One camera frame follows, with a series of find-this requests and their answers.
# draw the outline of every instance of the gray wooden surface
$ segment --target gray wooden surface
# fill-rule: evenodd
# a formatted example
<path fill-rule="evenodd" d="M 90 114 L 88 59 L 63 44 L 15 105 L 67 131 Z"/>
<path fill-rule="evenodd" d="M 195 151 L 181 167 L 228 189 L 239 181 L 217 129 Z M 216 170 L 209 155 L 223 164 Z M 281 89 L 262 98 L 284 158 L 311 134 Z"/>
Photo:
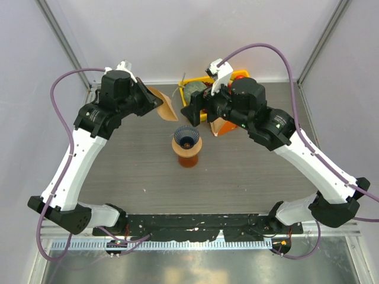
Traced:
<path fill-rule="evenodd" d="M 268 105 L 292 114 L 288 83 L 266 83 Z M 176 86 L 155 86 L 171 96 Z M 131 115 L 98 155 L 79 200 L 111 203 L 126 212 L 145 214 L 268 212 L 277 201 L 292 201 L 316 188 L 289 162 L 255 144 L 243 129 L 214 137 L 210 126 L 198 126 L 203 148 L 196 167 L 178 164 L 172 150 L 174 131 L 189 125 L 180 114 L 179 92 L 173 98 L 178 122 L 153 111 Z M 301 126 L 313 138 L 297 93 Z"/>

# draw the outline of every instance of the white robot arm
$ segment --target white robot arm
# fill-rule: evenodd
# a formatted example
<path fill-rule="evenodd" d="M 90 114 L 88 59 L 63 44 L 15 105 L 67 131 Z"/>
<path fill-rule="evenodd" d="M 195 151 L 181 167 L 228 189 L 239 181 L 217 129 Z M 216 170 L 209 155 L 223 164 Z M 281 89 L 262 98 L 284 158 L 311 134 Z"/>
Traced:
<path fill-rule="evenodd" d="M 74 154 L 57 188 L 45 217 L 72 234 L 85 228 L 105 226 L 114 234 L 125 229 L 126 213 L 114 205 L 89 205 L 78 202 L 83 182 L 95 158 L 105 146 L 121 120 L 130 115 L 143 116 L 163 104 L 121 62 L 116 70 L 105 69 L 98 102 L 86 104 L 74 122 Z M 70 156 L 69 148 L 46 190 L 32 196 L 28 206 L 41 214 L 45 202 Z"/>
<path fill-rule="evenodd" d="M 220 59 L 212 62 L 206 70 L 215 80 L 213 86 L 193 93 L 190 104 L 182 109 L 182 114 L 196 126 L 200 123 L 200 110 L 206 109 L 208 122 L 222 117 L 246 129 L 250 138 L 289 161 L 318 190 L 304 199 L 278 202 L 270 212 L 273 217 L 270 226 L 279 230 L 283 225 L 318 220 L 329 227 L 339 227 L 352 219 L 359 208 L 357 199 L 362 194 L 348 185 L 357 185 L 367 191 L 369 181 L 345 173 L 315 145 L 312 145 L 315 152 L 310 151 L 300 137 L 302 134 L 305 141 L 312 144 L 305 132 L 296 132 L 294 119 L 288 113 L 267 106 L 265 88 L 254 79 L 233 81 L 229 93 L 226 86 L 233 69 L 228 62 L 218 66 L 220 62 Z M 325 160 L 348 183 L 342 182 L 320 159 Z"/>

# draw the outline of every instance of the white wall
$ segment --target white wall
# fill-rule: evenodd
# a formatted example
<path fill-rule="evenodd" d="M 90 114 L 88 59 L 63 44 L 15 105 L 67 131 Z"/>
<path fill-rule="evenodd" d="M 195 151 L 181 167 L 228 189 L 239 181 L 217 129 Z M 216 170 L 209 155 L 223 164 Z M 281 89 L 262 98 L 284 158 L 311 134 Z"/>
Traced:
<path fill-rule="evenodd" d="M 147 82 L 206 76 L 213 60 L 249 43 L 266 42 L 288 57 L 298 77 L 338 0 L 49 0 L 90 67 L 127 59 Z M 231 61 L 261 81 L 287 80 L 268 50 Z"/>
<path fill-rule="evenodd" d="M 49 89 L 72 67 L 34 1 L 1 1 L 0 26 L 0 275 L 1 283 L 26 284 L 38 217 L 27 201 L 46 188 L 68 146 Z M 78 77 L 58 87 L 70 124 L 84 94 Z"/>
<path fill-rule="evenodd" d="M 352 1 L 304 84 L 321 148 L 379 195 L 379 2 Z M 379 218 L 379 204 L 360 199 L 358 216 Z M 379 271 L 379 224 L 361 223 Z"/>

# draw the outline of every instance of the yellow basket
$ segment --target yellow basket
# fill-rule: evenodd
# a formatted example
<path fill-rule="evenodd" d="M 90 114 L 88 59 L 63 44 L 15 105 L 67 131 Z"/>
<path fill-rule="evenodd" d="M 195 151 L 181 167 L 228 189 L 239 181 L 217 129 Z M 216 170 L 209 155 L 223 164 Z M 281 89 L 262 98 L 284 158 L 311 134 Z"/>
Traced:
<path fill-rule="evenodd" d="M 250 74 L 248 71 L 246 70 L 238 70 L 238 71 L 234 71 L 232 73 L 232 76 L 230 77 L 230 80 L 234 80 L 235 77 L 239 76 L 239 75 L 243 75 L 245 77 L 250 77 Z M 186 84 L 190 83 L 190 82 L 193 82 L 193 81 L 202 81 L 202 82 L 206 82 L 206 83 L 213 83 L 214 80 L 211 78 L 211 77 L 208 77 L 208 76 L 205 76 L 205 77 L 199 77 L 199 78 L 193 78 L 193 79 L 188 79 L 188 80 L 184 80 L 183 81 L 183 86 L 185 86 Z M 183 102 L 183 106 L 187 106 L 187 104 L 185 103 L 185 100 L 184 100 L 184 90 L 182 87 L 179 87 L 179 91 L 180 91 L 180 96 L 182 97 L 182 102 Z M 207 114 L 204 113 L 203 111 L 200 112 L 200 121 L 206 121 L 207 120 Z"/>

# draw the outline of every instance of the white cable tray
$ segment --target white cable tray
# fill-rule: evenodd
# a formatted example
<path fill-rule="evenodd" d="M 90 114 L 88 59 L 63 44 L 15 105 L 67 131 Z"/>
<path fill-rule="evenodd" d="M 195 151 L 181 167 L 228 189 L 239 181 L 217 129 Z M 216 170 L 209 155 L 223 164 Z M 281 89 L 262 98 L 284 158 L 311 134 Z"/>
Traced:
<path fill-rule="evenodd" d="M 128 247 L 107 248 L 110 238 L 93 238 L 93 239 L 73 239 L 71 240 L 69 250 L 128 250 L 136 244 L 129 244 Z M 57 239 L 52 241 L 51 250 L 63 250 L 66 246 L 67 239 Z M 152 251 L 152 250 L 264 250 L 271 249 L 271 239 L 266 238 L 264 241 L 239 241 L 225 242 L 223 239 L 215 241 L 205 241 L 203 243 L 190 243 L 189 241 L 145 241 L 136 250 Z"/>

